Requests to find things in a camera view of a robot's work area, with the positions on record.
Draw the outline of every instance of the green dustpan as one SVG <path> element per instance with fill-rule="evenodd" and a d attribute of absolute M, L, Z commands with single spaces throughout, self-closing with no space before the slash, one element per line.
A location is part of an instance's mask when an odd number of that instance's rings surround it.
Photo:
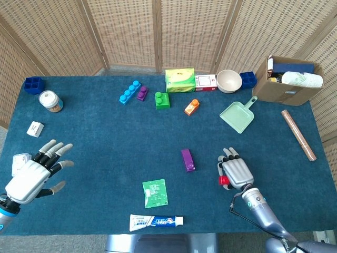
<path fill-rule="evenodd" d="M 240 102 L 234 102 L 220 114 L 220 118 L 234 128 L 236 132 L 242 133 L 254 119 L 254 113 L 249 110 L 249 107 L 251 107 L 256 100 L 257 96 L 254 96 L 246 105 Z"/>

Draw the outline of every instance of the orange toy block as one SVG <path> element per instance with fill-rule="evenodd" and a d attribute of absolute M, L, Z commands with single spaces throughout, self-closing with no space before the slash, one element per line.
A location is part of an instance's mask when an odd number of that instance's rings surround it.
<path fill-rule="evenodd" d="M 185 113 L 190 116 L 196 109 L 198 109 L 200 103 L 198 99 L 193 99 L 192 102 L 186 107 Z"/>

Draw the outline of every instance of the purple block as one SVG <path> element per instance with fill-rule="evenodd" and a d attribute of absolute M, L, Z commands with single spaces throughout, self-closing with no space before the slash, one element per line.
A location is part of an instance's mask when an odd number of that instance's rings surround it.
<path fill-rule="evenodd" d="M 193 163 L 193 160 L 192 160 L 190 150 L 189 149 L 183 149 L 181 151 L 181 154 L 183 154 L 183 158 L 184 158 L 184 162 L 185 162 L 185 166 L 186 166 L 186 171 L 187 172 L 194 171 L 195 167 L 194 167 L 194 163 Z"/>
<path fill-rule="evenodd" d="M 147 93 L 148 93 L 148 88 L 145 87 L 145 86 L 142 86 L 141 90 L 137 94 L 137 99 L 140 100 L 140 101 L 144 101 Z"/>

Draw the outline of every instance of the robotic hand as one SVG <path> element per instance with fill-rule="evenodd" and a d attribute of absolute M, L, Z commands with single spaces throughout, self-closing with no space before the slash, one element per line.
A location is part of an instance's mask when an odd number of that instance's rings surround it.
<path fill-rule="evenodd" d="M 271 234 L 266 242 L 267 253 L 333 253 L 337 252 L 337 246 L 323 244 L 315 241 L 298 242 L 295 237 L 288 233 L 277 219 L 259 189 L 253 187 L 254 178 L 246 163 L 233 149 L 223 149 L 226 156 L 218 157 L 217 168 L 222 182 L 226 182 L 223 187 L 226 190 L 236 188 L 240 193 L 234 195 L 230 205 L 230 212 L 257 226 L 263 231 Z M 241 196 L 259 224 L 234 211 L 235 199 Z"/>
<path fill-rule="evenodd" d="M 21 204 L 28 204 L 35 198 L 54 195 L 65 186 L 65 181 L 62 181 L 50 189 L 42 189 L 45 182 L 55 173 L 66 166 L 74 165 L 72 161 L 61 161 L 54 165 L 73 146 L 55 143 L 56 140 L 51 140 L 45 144 L 5 187 L 7 193 L 0 196 L 0 234 L 20 212 Z"/>

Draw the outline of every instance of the woven panel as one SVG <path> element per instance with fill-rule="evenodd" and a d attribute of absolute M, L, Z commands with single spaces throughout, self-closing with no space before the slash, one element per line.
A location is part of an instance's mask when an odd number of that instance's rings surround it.
<path fill-rule="evenodd" d="M 334 5 L 330 0 L 243 1 L 219 71 L 256 71 L 269 54 L 292 57 Z"/>
<path fill-rule="evenodd" d="M 324 151 L 337 189 L 337 143 L 325 147 Z"/>
<path fill-rule="evenodd" d="M 320 135 L 337 134 L 337 26 L 306 60 L 319 62 L 324 69 L 325 87 L 310 100 Z"/>
<path fill-rule="evenodd" d="M 27 76 L 39 75 L 0 33 L 0 121 L 9 125 L 21 85 Z"/>
<path fill-rule="evenodd" d="M 109 64 L 155 66 L 151 0 L 88 0 Z"/>
<path fill-rule="evenodd" d="M 75 1 L 1 1 L 0 14 L 50 75 L 92 75 L 103 67 Z"/>
<path fill-rule="evenodd" d="M 162 1 L 163 68 L 209 71 L 230 3 Z"/>

